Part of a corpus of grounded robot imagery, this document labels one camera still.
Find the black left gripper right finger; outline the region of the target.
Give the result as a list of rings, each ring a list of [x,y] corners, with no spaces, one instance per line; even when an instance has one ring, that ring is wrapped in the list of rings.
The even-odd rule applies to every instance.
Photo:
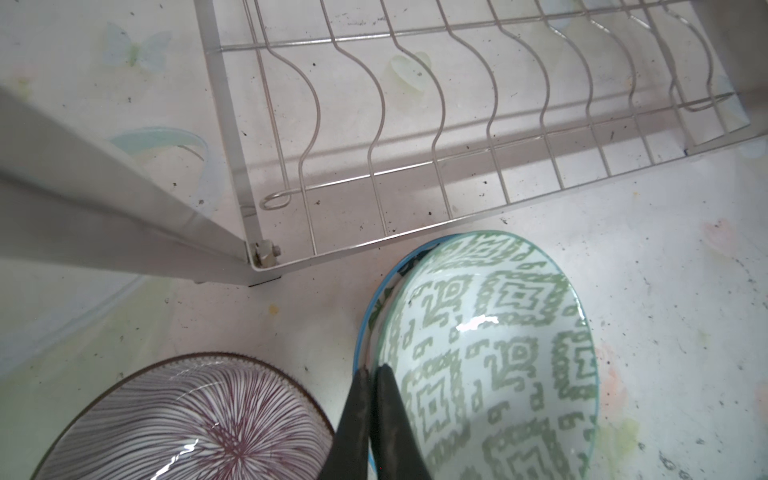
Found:
[[[373,456],[379,479],[431,479],[389,365],[378,367],[374,379]]]

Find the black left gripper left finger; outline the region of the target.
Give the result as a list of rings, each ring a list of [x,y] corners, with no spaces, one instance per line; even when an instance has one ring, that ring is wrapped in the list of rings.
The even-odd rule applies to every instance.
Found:
[[[369,371],[365,368],[358,369],[318,480],[367,478],[372,405]]]

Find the green geometric pattern bowl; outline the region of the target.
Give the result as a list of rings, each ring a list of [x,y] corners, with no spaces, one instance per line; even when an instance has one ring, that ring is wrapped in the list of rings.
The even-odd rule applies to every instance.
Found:
[[[580,299],[534,243],[481,230],[432,240],[384,276],[356,367],[391,367],[434,479],[581,479],[599,411]]]

